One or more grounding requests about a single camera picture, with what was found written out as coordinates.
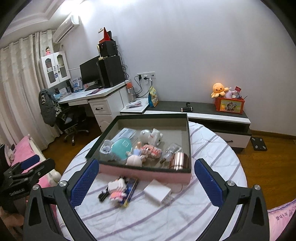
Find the person left hand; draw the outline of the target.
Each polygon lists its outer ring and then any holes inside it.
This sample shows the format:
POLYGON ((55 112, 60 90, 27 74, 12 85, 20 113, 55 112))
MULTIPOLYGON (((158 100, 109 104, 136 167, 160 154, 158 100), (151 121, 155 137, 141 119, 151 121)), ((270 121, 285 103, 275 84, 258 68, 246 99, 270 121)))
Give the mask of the person left hand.
POLYGON ((24 217, 20 214, 9 214, 0 208, 1 220, 7 228, 20 227, 23 225, 24 217))

